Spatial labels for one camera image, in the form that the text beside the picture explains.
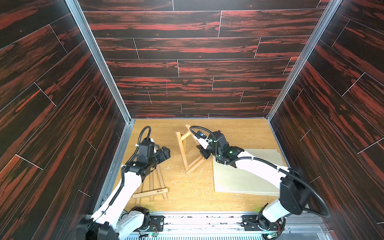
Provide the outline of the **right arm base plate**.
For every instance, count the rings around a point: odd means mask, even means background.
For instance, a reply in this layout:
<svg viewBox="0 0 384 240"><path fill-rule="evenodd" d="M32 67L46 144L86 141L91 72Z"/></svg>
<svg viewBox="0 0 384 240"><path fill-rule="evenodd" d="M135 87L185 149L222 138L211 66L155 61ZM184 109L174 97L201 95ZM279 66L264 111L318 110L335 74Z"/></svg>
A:
<svg viewBox="0 0 384 240"><path fill-rule="evenodd" d="M279 232L283 223L283 218L275 222L270 222L261 215L242 215L241 227L243 227L245 231Z"/></svg>

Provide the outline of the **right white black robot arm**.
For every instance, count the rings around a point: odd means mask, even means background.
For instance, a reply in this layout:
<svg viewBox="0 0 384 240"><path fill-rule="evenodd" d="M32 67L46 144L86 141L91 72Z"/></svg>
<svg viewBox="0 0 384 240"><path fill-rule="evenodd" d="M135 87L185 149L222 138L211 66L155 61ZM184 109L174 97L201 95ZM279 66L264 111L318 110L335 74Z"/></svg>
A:
<svg viewBox="0 0 384 240"><path fill-rule="evenodd" d="M306 210L305 206L313 192L297 172L256 157L240 147L230 146L220 131L212 132L192 126L190 132L198 141L197 148L204 158L213 156L216 163L229 171L252 174L279 190L278 199L266 204L259 212L260 223L274 223L289 215L300 215Z"/></svg>

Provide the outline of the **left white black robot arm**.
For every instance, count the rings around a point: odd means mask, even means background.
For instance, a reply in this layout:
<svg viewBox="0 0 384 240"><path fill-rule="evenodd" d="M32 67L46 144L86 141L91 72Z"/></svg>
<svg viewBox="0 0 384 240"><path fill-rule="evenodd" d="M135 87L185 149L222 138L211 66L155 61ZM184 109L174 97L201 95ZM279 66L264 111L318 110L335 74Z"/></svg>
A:
<svg viewBox="0 0 384 240"><path fill-rule="evenodd" d="M120 216L146 176L170 157L171 150L160 148L152 139L145 139L138 144L133 158L122 165L122 179L118 186L90 219L79 222L76 239L124 240L137 229L147 229L150 211L146 208L134 207L124 219L120 220Z"/></svg>

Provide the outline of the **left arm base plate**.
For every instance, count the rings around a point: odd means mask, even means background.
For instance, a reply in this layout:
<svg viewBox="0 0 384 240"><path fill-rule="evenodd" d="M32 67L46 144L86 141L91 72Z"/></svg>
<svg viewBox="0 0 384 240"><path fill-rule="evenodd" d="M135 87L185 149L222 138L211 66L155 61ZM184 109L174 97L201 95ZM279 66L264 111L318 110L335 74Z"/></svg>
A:
<svg viewBox="0 0 384 240"><path fill-rule="evenodd" d="M165 216L152 216L144 217L143 225L139 228L139 232L162 232L164 229Z"/></svg>

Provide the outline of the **small wooden easel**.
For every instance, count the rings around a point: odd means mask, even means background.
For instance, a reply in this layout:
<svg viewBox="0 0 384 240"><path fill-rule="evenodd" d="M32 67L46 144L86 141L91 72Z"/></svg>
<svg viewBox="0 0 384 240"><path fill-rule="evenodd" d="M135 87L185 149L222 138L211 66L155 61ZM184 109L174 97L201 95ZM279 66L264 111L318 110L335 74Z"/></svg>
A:
<svg viewBox="0 0 384 240"><path fill-rule="evenodd" d="M193 137L190 131L191 125L186 124L185 127L187 129L186 132L184 134L182 134L181 132L176 132L176 136L179 144L179 150L184 163L185 173L187 176L189 176L193 171L195 171L198 167L200 167L206 161L206 159L203 156L199 155L192 162L188 160L188 155L187 155L188 149L189 149L188 139Z"/></svg>
<svg viewBox="0 0 384 240"><path fill-rule="evenodd" d="M154 172L156 172L157 177L159 179L160 188L155 189L155 175ZM155 196L162 195L164 200L168 199L168 188L166 188L164 179L162 176L162 172L160 167L157 167L156 169L152 169L152 171L149 174L149 190L143 191L143 184L141 184L138 189L135 191L135 193L132 196L132 199L134 199L135 205L139 206L141 203L142 198L150 198L150 202L153 202L155 200Z"/></svg>

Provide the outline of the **white wooden board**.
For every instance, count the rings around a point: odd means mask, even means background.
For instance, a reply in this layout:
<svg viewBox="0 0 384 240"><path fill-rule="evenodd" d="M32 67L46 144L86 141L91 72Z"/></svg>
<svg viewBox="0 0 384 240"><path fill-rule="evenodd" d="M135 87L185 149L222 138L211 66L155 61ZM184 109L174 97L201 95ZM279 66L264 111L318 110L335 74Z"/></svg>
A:
<svg viewBox="0 0 384 240"><path fill-rule="evenodd" d="M275 165L283 166L285 164L282 155L276 149L245 149L255 157L269 161ZM248 171L226 167L213 159L214 184L241 184L256 185L260 183L269 183Z"/></svg>
<svg viewBox="0 0 384 240"><path fill-rule="evenodd" d="M214 184L216 192L278 197L280 190L270 183L256 185Z"/></svg>

